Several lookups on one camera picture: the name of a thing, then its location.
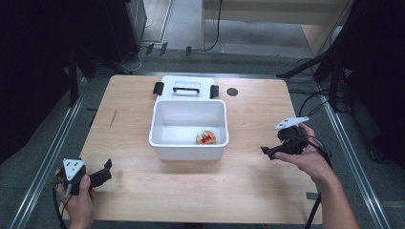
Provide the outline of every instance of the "white plastic bin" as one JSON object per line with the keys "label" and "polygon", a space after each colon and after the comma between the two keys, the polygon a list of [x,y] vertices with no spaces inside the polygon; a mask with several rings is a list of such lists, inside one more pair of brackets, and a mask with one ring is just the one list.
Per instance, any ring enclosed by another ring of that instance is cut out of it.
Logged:
{"label": "white plastic bin", "polygon": [[[216,144],[198,145],[196,136],[211,131]],[[226,106],[219,99],[159,99],[149,143],[163,160],[218,160],[229,142]]]}

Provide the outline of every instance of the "hand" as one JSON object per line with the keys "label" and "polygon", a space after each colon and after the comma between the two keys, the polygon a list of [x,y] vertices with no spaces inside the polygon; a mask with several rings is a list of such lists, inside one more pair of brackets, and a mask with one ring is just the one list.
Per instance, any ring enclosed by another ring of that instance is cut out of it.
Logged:
{"label": "hand", "polygon": [[62,199],[65,205],[66,211],[68,211],[71,218],[71,229],[84,229],[91,228],[93,223],[93,201],[95,191],[90,188],[90,177],[88,175],[83,176],[80,180],[79,195],[72,196],[71,200],[66,204],[68,199],[65,199],[66,189],[63,183],[59,183],[56,188],[60,199]]}
{"label": "hand", "polygon": [[[298,126],[307,132],[307,135],[309,135],[308,141],[318,146],[318,143],[312,137],[315,136],[315,132],[303,123],[298,124]],[[327,161],[310,144],[301,155],[289,155],[278,152],[274,156],[277,159],[295,164],[298,166],[298,169],[310,175],[316,184],[324,180],[326,176],[334,174]]]}

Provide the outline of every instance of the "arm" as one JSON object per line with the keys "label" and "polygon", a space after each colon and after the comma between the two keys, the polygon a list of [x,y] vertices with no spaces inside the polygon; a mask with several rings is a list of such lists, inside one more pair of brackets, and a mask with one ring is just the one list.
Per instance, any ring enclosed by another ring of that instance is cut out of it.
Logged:
{"label": "arm", "polygon": [[[304,124],[299,126],[308,135],[315,136],[315,132],[308,126]],[[309,141],[317,145],[312,137],[309,137]],[[301,155],[276,153],[275,157],[295,164],[319,185],[325,228],[359,228],[339,178],[313,146],[309,145]]]}
{"label": "arm", "polygon": [[93,201],[94,190],[89,194],[90,178],[85,175],[80,180],[79,195],[73,196],[68,203],[65,199],[66,189],[62,183],[57,186],[56,192],[60,199],[62,199],[65,205],[66,211],[68,211],[71,218],[70,229],[90,229],[93,224]]}

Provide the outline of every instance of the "wooden table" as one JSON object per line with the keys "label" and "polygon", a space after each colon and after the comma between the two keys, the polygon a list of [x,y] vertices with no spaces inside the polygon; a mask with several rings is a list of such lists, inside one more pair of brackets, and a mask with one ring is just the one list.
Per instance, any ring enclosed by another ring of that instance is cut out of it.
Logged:
{"label": "wooden table", "polygon": [[[205,20],[218,19],[220,0],[213,3],[202,0],[202,50],[205,49]],[[336,27],[346,20],[352,3],[353,0],[223,0],[221,20],[302,25],[316,56],[328,44]]]}
{"label": "wooden table", "polygon": [[[282,80],[215,78],[227,106],[229,144],[221,160],[163,161],[148,143],[155,82],[111,78],[81,153],[88,173],[113,161],[113,178],[96,188],[95,219],[179,222],[305,223],[316,188],[294,165],[269,160],[274,126],[294,116]],[[236,88],[237,96],[229,96]],[[321,208],[314,223],[321,223]]]}

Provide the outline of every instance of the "white storage box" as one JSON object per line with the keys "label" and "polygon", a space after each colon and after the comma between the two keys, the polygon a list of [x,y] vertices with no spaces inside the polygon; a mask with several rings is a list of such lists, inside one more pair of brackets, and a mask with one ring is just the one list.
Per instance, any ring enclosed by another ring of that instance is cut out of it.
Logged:
{"label": "white storage box", "polygon": [[[200,85],[195,91],[174,92],[175,85]],[[149,143],[164,160],[218,160],[229,141],[226,106],[219,99],[206,98],[204,88],[213,79],[165,76],[163,96],[155,103]],[[204,131],[214,133],[216,144],[199,145],[196,136]]]}

